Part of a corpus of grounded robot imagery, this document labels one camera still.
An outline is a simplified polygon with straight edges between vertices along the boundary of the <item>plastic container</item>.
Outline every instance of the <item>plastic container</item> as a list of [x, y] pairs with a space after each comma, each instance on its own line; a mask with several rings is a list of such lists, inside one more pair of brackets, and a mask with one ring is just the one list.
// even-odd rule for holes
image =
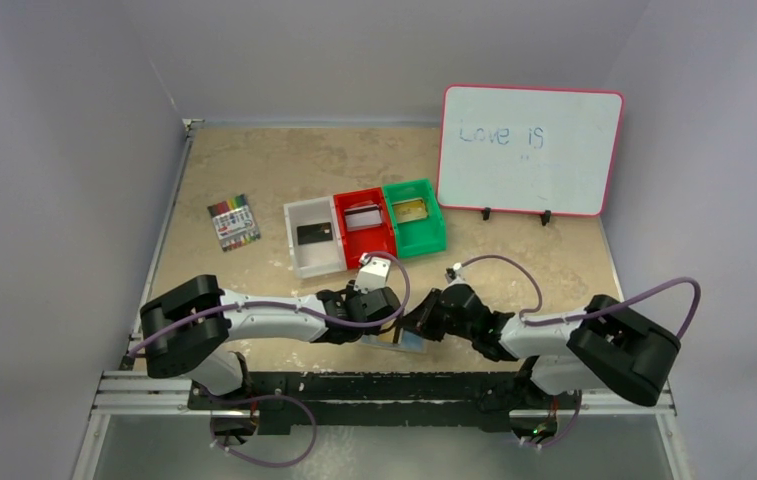
[[[396, 236], [399, 258], [414, 257], [446, 249], [446, 222], [437, 204], [434, 189], [427, 178], [412, 182], [394, 183], [383, 188], [387, 210]], [[428, 214], [426, 218], [399, 223], [393, 204], [421, 198]]]
[[[346, 270], [343, 239], [332, 197], [314, 198], [284, 205], [287, 240], [293, 272], [299, 278]], [[298, 227], [331, 224], [331, 238], [299, 245]]]
[[[378, 206], [381, 213], [380, 223], [355, 231], [346, 229], [346, 210], [366, 205]], [[360, 256], [366, 252], [380, 250], [396, 255], [395, 231], [387, 213], [384, 193], [380, 188], [334, 195], [334, 206], [337, 210], [337, 223], [342, 231], [343, 251], [348, 268], [359, 268]]]

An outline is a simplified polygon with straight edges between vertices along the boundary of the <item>gray wall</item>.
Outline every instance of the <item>gray wall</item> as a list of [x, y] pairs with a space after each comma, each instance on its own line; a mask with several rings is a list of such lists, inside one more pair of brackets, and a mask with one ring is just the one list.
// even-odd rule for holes
[[600, 87], [648, 0], [124, 0], [185, 118], [429, 121], [450, 83]]
[[71, 474], [181, 146], [118, 0], [0, 0], [0, 478]]
[[[757, 478], [757, 1], [652, 1], [607, 86], [627, 99], [604, 216], [626, 294], [702, 281], [679, 421], [700, 478]], [[641, 310], [677, 328], [688, 295]]]

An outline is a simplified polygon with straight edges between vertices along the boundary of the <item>table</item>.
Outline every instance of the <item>table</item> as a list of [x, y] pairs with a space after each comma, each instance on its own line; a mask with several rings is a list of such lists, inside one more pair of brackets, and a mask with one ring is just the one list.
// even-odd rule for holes
[[[219, 285], [252, 295], [306, 295], [338, 290], [354, 271], [300, 280], [292, 272], [283, 205], [298, 200], [378, 187], [418, 178], [436, 184], [438, 128], [217, 128], [199, 130], [193, 142], [164, 239], [152, 298], [203, 273]], [[219, 248], [207, 206], [245, 193], [262, 239], [230, 252]], [[543, 290], [542, 313], [583, 307], [598, 293], [619, 297], [616, 273], [597, 218], [555, 217], [543, 227], [534, 215], [443, 209], [445, 252], [404, 260], [412, 292], [409, 309], [432, 287], [445, 286], [446, 267], [498, 253], [526, 266]], [[534, 290], [506, 263], [488, 260], [464, 270], [491, 309], [534, 305]], [[401, 275], [389, 285], [401, 297]], [[306, 344], [288, 339], [231, 342], [251, 370], [421, 371], [514, 370], [491, 362], [469, 342], [447, 337], [425, 353], [361, 344]]]

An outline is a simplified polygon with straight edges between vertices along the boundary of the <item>wooden table surface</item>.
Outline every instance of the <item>wooden table surface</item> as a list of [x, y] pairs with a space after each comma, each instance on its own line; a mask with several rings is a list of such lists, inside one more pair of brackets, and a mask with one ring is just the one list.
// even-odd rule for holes
[[[298, 279], [292, 271], [283, 205], [298, 200], [418, 178], [436, 185], [437, 128], [214, 128], [197, 132], [154, 278], [152, 298], [186, 280], [215, 274], [219, 285], [252, 295], [306, 295], [338, 290], [355, 271]], [[245, 193], [262, 239], [222, 252], [207, 206]], [[528, 268], [543, 290], [542, 312], [580, 308], [597, 293], [618, 297], [617, 280], [597, 218], [555, 217], [545, 228], [534, 215], [443, 209], [448, 249], [404, 260], [412, 282], [408, 310], [432, 287], [443, 288], [446, 267], [498, 253]], [[520, 272], [496, 260], [464, 270], [491, 309], [518, 311], [535, 304]], [[394, 271], [390, 286], [401, 298]], [[493, 371], [515, 362], [491, 362], [463, 339], [428, 342], [425, 353], [361, 344], [307, 344], [288, 339], [231, 342], [249, 369], [287, 371]]]

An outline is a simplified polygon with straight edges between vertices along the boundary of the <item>black card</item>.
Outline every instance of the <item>black card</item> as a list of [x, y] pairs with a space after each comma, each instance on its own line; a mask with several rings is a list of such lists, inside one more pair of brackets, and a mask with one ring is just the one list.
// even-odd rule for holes
[[314, 223], [313, 225], [301, 225], [296, 227], [296, 241], [299, 245], [309, 243], [327, 242], [334, 239], [331, 230], [331, 222]]

